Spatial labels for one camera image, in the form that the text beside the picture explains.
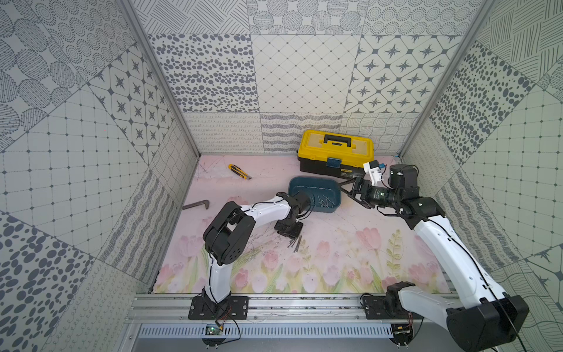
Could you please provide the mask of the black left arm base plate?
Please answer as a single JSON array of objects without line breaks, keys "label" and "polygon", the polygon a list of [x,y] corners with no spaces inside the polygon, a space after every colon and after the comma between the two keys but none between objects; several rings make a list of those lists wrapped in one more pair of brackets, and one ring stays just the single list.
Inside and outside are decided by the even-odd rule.
[{"label": "black left arm base plate", "polygon": [[206,295],[193,297],[189,310],[189,320],[235,319],[246,320],[249,308],[248,296],[227,296],[226,299],[215,303]]}]

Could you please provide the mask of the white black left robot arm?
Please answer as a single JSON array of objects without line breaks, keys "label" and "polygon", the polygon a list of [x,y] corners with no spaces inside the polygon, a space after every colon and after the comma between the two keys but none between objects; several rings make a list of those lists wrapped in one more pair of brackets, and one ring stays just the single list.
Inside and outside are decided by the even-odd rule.
[{"label": "white black left robot arm", "polygon": [[279,192],[253,205],[226,203],[202,236],[210,257],[208,283],[202,290],[204,304],[214,312],[227,309],[233,264],[243,254],[254,229],[273,223],[274,230],[293,245],[301,237],[301,220],[310,212],[311,199],[303,192],[293,196]]}]

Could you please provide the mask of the teal plastic storage box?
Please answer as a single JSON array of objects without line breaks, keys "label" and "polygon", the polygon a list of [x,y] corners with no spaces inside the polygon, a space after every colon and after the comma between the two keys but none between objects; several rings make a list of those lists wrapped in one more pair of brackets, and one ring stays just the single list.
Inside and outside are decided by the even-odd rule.
[{"label": "teal plastic storage box", "polygon": [[340,185],[335,180],[322,177],[299,176],[293,178],[288,186],[288,193],[306,194],[312,206],[312,212],[333,213],[342,204]]}]

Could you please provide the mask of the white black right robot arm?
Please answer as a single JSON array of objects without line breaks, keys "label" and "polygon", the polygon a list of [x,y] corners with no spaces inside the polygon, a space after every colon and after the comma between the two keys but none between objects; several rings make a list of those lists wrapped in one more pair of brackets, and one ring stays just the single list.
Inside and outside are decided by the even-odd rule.
[{"label": "white black right robot arm", "polygon": [[419,170],[396,164],[389,169],[388,184],[377,161],[364,165],[364,176],[340,183],[343,193],[367,209],[394,209],[438,260],[457,291],[458,300],[434,296],[412,282],[386,289],[384,307],[390,315],[426,318],[450,333],[464,351],[483,351],[521,341],[520,329],[529,314],[520,296],[511,296],[478,263],[453,230],[444,210],[431,197],[419,193]]}]

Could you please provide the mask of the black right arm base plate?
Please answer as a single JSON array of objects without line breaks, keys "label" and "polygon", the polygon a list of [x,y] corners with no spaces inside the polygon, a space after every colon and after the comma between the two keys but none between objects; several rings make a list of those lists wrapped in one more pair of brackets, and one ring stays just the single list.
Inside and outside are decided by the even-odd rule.
[{"label": "black right arm base plate", "polygon": [[416,313],[409,314],[402,308],[390,308],[384,296],[374,296],[364,293],[360,296],[359,303],[368,320],[403,320],[421,321],[422,316]]}]

